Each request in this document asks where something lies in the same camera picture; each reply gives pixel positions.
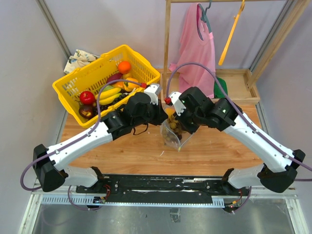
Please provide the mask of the peach coloured fruit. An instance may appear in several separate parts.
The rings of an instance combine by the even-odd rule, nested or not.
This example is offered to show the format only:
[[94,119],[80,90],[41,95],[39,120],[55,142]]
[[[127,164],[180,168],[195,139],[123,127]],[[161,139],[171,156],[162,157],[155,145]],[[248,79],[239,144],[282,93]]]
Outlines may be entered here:
[[165,113],[168,115],[168,118],[171,118],[172,115],[175,113],[175,110],[171,108],[166,108]]

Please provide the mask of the brown longan bunch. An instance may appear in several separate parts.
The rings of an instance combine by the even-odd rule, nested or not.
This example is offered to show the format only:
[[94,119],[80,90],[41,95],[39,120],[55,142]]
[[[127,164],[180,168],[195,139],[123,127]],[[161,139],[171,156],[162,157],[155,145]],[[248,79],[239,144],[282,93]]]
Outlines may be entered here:
[[181,127],[176,119],[176,115],[172,115],[161,125],[161,135],[164,143],[172,148],[179,149],[182,147],[184,140],[187,138],[187,132]]

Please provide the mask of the dark grape bunch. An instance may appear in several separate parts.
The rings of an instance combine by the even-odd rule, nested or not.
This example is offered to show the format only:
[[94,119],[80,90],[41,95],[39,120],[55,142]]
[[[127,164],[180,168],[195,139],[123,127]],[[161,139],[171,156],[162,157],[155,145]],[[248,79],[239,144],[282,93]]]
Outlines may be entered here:
[[117,104],[119,101],[126,98],[129,94],[128,93],[117,93],[105,99],[101,99],[99,101],[100,110],[104,111],[107,110],[110,106]]

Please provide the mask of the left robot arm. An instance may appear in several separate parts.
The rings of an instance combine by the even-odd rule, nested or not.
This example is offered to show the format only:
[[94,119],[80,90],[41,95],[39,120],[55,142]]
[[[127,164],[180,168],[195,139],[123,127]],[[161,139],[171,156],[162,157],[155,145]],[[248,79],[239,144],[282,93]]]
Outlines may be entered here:
[[161,125],[166,118],[158,95],[146,89],[135,93],[126,104],[69,140],[48,148],[43,144],[36,146],[33,151],[33,169],[41,189],[51,192],[70,184],[88,187],[94,193],[101,192],[104,180],[98,168],[74,168],[69,167],[69,163],[97,146],[135,133],[139,125]]

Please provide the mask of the purple sweet potato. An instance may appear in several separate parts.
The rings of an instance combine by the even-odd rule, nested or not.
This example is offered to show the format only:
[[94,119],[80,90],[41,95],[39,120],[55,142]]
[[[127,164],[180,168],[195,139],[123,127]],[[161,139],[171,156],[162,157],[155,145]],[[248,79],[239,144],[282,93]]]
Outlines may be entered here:
[[106,81],[106,82],[107,82],[107,83],[109,83],[109,82],[111,82],[111,81],[121,79],[121,78],[122,78],[122,76],[123,76],[123,74],[122,74],[122,73],[116,73],[116,74],[114,74],[114,75],[110,76],[110,77],[107,79],[107,81]]

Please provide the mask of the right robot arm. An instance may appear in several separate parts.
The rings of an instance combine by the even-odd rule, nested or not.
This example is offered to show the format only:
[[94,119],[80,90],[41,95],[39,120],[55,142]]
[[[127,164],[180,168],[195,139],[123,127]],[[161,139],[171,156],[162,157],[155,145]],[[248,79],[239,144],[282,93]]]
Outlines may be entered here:
[[184,131],[193,134],[200,126],[218,129],[243,143],[263,161],[250,168],[228,169],[221,180],[223,193],[232,195],[243,187],[261,185],[282,193],[293,184],[305,153],[272,139],[232,101],[222,98],[214,103],[197,87],[183,93],[172,92],[169,97]]

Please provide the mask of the yellow banana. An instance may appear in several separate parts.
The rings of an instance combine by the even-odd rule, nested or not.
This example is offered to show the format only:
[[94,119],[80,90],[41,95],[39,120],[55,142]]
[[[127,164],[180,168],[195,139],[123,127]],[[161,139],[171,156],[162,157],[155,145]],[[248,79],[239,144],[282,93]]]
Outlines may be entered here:
[[95,95],[95,98],[97,99],[99,97],[99,100],[101,99],[105,99],[105,98],[108,98],[112,95],[115,95],[117,93],[120,93],[121,92],[121,89],[120,88],[113,88],[113,89],[110,89],[110,90],[107,90],[107,91],[104,91],[102,92],[101,94],[97,94]]

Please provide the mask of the clear zip top bag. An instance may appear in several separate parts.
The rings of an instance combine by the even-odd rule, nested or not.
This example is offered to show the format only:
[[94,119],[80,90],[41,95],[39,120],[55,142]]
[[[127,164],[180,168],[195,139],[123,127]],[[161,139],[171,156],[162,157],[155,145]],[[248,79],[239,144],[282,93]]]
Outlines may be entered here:
[[178,152],[193,136],[187,131],[182,129],[182,125],[178,122],[177,115],[173,108],[165,108],[168,118],[163,121],[160,126],[160,133],[163,137],[165,145],[176,149]]

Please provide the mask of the wooden clothes rack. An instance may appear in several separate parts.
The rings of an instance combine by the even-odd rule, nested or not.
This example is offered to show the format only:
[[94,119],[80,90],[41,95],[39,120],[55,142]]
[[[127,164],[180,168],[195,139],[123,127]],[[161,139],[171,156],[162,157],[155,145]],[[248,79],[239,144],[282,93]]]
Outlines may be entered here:
[[[172,3],[193,3],[193,2],[208,2],[208,0],[166,0],[165,8],[165,43],[164,43],[164,68],[157,69],[160,71],[163,91],[161,92],[161,100],[164,103],[166,98],[166,89],[169,88],[168,75],[171,71],[168,69],[168,54],[169,54],[169,35],[170,35],[170,19],[171,19],[171,4]],[[256,82],[261,77],[267,66],[269,65],[276,52],[291,32],[297,21],[300,19],[304,11],[308,8],[311,0],[296,0],[293,9],[286,16],[278,33],[272,40],[268,49],[265,51],[257,68],[251,72],[248,69],[217,69],[218,77],[224,79],[227,83],[230,98],[238,105],[257,105],[260,101],[260,96],[256,87]]]

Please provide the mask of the pink shirt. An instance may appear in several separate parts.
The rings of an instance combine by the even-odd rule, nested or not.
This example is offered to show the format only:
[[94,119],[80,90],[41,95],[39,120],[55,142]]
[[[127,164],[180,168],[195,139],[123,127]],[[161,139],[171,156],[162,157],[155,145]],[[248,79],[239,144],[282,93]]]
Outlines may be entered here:
[[[169,67],[174,71],[187,62],[197,62],[206,66],[215,74],[215,45],[213,33],[206,23],[200,20],[201,9],[198,3],[192,3],[187,10],[180,36],[179,59]],[[182,93],[190,87],[198,87],[207,97],[214,97],[213,76],[197,65],[183,66],[179,73],[179,91]]]

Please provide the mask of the green cloth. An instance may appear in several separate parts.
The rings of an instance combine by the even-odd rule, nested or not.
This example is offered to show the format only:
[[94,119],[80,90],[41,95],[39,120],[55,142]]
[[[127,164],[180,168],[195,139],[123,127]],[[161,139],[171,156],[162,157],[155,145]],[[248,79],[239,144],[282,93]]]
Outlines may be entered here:
[[[228,89],[227,89],[227,84],[226,81],[223,80],[222,78],[216,77],[218,82],[220,83],[223,91],[228,94]],[[222,90],[220,89],[220,87],[218,86],[218,84],[216,82],[214,82],[214,98],[225,98]]]

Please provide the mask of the left aluminium frame post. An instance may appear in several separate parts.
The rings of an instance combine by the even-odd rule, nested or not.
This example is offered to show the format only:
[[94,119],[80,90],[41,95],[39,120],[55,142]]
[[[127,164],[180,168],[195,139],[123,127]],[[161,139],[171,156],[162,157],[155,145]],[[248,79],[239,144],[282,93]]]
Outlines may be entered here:
[[63,50],[64,54],[66,55],[67,58],[69,58],[71,56],[70,50],[68,45],[66,44],[62,33],[59,29],[59,27],[57,26],[57,23],[46,3],[45,0],[36,0],[36,3],[38,5],[38,7],[40,8],[43,16],[45,17],[47,23],[50,26],[50,29],[52,30],[54,36],[56,37],[61,49]]

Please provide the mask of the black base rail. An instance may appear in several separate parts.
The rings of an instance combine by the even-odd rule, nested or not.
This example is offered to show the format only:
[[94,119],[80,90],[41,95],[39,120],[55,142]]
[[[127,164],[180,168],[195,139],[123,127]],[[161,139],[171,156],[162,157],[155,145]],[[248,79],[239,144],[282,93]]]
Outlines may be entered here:
[[217,176],[103,175],[90,188],[77,186],[77,194],[92,194],[92,207],[104,203],[151,206],[237,206],[249,189],[236,189]]

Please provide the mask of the patterned cloth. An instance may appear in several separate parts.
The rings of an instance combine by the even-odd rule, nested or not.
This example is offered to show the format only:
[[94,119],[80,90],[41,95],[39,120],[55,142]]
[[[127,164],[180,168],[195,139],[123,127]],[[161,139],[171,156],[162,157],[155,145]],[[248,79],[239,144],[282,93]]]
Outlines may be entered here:
[[64,68],[64,73],[69,74],[77,68],[82,68],[89,63],[97,60],[100,56],[94,55],[92,53],[76,49],[75,53],[71,55]]

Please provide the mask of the teal clothes hanger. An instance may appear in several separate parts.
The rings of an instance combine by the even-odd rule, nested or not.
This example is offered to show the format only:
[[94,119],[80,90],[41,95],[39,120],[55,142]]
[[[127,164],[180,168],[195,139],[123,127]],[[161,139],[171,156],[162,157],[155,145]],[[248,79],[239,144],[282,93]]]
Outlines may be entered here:
[[209,22],[209,19],[207,17],[207,11],[211,8],[212,1],[209,1],[208,7],[204,8],[201,3],[197,4],[197,12],[196,12],[196,28],[199,38],[203,41],[206,36],[203,37],[203,33],[205,32],[206,25],[208,32],[212,32],[212,28]]

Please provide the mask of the bright red apple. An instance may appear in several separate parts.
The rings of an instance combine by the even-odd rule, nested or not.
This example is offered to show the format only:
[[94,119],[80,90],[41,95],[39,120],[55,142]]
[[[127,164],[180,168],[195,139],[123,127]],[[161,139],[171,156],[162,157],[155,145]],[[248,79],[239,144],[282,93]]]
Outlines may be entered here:
[[83,105],[93,105],[96,101],[94,94],[90,91],[83,91],[79,96],[79,100]]

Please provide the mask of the orange fruit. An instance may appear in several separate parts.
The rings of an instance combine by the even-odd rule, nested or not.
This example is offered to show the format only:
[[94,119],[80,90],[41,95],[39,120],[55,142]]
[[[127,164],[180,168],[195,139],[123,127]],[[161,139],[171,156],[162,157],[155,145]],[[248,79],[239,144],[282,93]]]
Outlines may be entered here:
[[128,61],[121,61],[117,66],[118,71],[122,74],[129,73],[131,71],[131,68],[132,68],[132,66],[131,66],[130,62],[128,62]]

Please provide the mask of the right aluminium frame post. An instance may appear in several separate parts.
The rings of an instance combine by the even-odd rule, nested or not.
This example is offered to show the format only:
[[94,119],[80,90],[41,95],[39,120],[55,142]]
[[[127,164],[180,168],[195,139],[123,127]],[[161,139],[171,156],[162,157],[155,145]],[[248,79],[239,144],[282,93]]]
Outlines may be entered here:
[[284,20],[286,19],[286,16],[290,13],[290,11],[294,7],[295,0],[287,0],[285,1],[283,7],[281,8],[279,14],[277,15],[277,18],[275,19],[274,23],[272,24],[268,34],[266,35],[262,45],[260,46],[255,58],[253,59],[253,62],[251,63],[249,70],[253,72],[260,60],[262,59],[265,51],[268,49],[269,45],[271,44],[272,40],[278,33],[280,27],[282,26]]

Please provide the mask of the yellow plastic basket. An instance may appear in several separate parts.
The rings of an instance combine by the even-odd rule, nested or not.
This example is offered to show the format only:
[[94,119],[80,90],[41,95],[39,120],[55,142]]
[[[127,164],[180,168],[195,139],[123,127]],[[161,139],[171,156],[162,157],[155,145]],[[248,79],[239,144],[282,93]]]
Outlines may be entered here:
[[159,71],[140,53],[123,44],[53,83],[53,88],[58,94],[61,104],[82,128],[94,125],[98,117],[87,120],[79,114],[80,93],[90,91],[94,95],[98,94],[107,79],[117,73],[117,65],[124,60],[131,64],[131,73],[139,83],[150,85],[160,81]]

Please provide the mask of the yellow bell pepper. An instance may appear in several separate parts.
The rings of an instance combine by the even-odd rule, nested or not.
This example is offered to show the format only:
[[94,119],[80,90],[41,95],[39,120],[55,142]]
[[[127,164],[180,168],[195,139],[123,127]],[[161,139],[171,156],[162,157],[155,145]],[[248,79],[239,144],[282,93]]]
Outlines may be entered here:
[[126,92],[132,92],[134,89],[140,87],[138,80],[135,78],[126,78],[126,81],[123,82],[123,89]]

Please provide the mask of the yellow clothes hanger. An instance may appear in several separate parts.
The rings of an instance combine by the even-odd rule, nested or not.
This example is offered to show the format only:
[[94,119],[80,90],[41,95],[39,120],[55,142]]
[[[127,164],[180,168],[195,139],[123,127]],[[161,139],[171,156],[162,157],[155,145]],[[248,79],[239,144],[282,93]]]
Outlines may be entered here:
[[219,65],[219,66],[222,66],[223,63],[224,63],[224,60],[225,60],[225,58],[226,58],[227,52],[228,52],[228,50],[229,50],[229,47],[230,47],[230,44],[231,44],[231,41],[232,41],[232,37],[233,37],[233,35],[234,35],[236,26],[237,26],[237,24],[238,24],[238,20],[239,20],[239,18],[240,18],[240,16],[241,16],[241,13],[242,13],[243,10],[244,10],[244,7],[245,7],[245,0],[242,0],[242,1],[241,1],[240,8],[239,8],[239,11],[238,11],[237,15],[234,17],[234,23],[233,23],[232,28],[231,28],[231,31],[230,31],[230,33],[229,33],[228,39],[227,39],[226,44],[225,44],[225,46],[224,46],[224,49],[223,49],[223,51],[222,51],[222,53],[221,53],[221,56],[220,56],[220,59],[219,59],[219,62],[218,62],[218,65]]

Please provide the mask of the aluminium frame post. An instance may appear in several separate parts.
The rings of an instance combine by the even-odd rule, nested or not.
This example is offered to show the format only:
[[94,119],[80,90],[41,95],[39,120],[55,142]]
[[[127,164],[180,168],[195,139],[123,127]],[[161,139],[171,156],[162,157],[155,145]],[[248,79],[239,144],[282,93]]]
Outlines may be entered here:
[[62,33],[59,29],[59,27],[57,26],[57,23],[46,3],[45,0],[36,0],[36,3],[38,5],[38,7],[40,8],[43,16],[45,17],[47,23],[50,26],[50,29],[52,30],[54,36],[56,37],[61,49],[63,50],[64,54],[66,55],[67,58],[69,58],[71,56],[70,50],[68,45],[66,44]]
[[251,63],[249,70],[253,72],[260,60],[262,59],[265,51],[268,49],[269,45],[271,44],[272,40],[278,33],[280,27],[282,26],[284,20],[286,19],[286,16],[290,13],[290,11],[294,7],[295,0],[287,0],[285,1],[283,7],[281,8],[279,14],[277,15],[277,18],[275,19],[274,23],[272,24],[268,34],[266,35],[262,45],[260,46],[255,58],[253,59],[253,62]]

